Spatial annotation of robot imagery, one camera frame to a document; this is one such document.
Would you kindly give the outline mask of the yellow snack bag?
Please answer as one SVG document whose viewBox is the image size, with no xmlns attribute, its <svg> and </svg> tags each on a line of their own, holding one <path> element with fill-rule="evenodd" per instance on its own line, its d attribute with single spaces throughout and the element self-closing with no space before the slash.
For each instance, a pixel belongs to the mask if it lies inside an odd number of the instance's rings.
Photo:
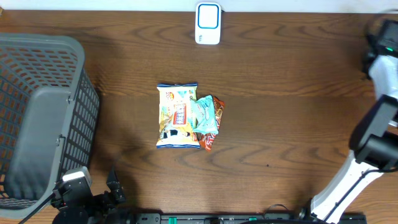
<svg viewBox="0 0 398 224">
<path fill-rule="evenodd" d="M 159 91 L 159 138 L 156 148 L 200 148 L 194 129 L 197 119 L 191 102 L 197 99 L 197 83 L 157 85 Z"/>
</svg>

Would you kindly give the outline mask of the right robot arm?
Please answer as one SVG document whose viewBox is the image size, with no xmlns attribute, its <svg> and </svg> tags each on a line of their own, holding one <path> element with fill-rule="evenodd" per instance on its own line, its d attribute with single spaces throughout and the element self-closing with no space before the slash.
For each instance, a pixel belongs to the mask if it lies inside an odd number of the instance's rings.
<svg viewBox="0 0 398 224">
<path fill-rule="evenodd" d="M 378 34 L 366 33 L 363 71 L 373 82 L 376 103 L 355 127 L 349 153 L 331 182 L 302 210 L 313 222 L 338 223 L 355 198 L 383 174 L 397 172 L 397 21 L 386 19 Z"/>
</svg>

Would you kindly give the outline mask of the light green wipes packet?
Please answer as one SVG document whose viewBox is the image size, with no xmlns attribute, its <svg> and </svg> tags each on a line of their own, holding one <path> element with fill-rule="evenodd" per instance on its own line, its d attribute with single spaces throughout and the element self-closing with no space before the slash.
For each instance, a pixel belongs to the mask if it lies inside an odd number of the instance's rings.
<svg viewBox="0 0 398 224">
<path fill-rule="evenodd" d="M 197 119 L 196 128 L 193 129 L 196 133 L 201 133 L 205 129 L 206 122 L 209 121 L 211 112 L 213 109 L 213 100 L 211 99 L 211 95 L 200 98 L 199 100 L 190 100 L 192 113 L 195 115 Z"/>
</svg>

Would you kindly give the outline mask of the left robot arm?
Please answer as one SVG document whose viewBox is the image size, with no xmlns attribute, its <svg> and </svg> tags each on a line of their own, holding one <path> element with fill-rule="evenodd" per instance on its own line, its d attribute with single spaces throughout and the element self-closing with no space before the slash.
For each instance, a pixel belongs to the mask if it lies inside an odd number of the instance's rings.
<svg viewBox="0 0 398 224">
<path fill-rule="evenodd" d="M 126 201 L 123 187 L 116 171 L 111 169 L 106 185 L 108 191 L 93 195 L 93 181 L 88 168 L 83 166 L 68 170 L 53 189 L 51 206 L 58 210 L 53 224 L 131 224 L 134 215 L 118 205 Z"/>
</svg>

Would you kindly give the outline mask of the orange chocolate bar wrapper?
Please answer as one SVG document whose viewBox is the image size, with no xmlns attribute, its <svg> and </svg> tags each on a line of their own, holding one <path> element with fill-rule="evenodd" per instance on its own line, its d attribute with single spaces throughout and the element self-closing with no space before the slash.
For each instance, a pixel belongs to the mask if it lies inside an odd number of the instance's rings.
<svg viewBox="0 0 398 224">
<path fill-rule="evenodd" d="M 223 115 L 225 103 L 215 96 L 211 96 L 213 100 L 213 109 L 210 110 L 210 119 L 205 124 L 205 129 L 201 132 L 200 146 L 206 151 L 211 151 L 215 137 L 218 135 L 221 124 L 221 117 Z"/>
</svg>

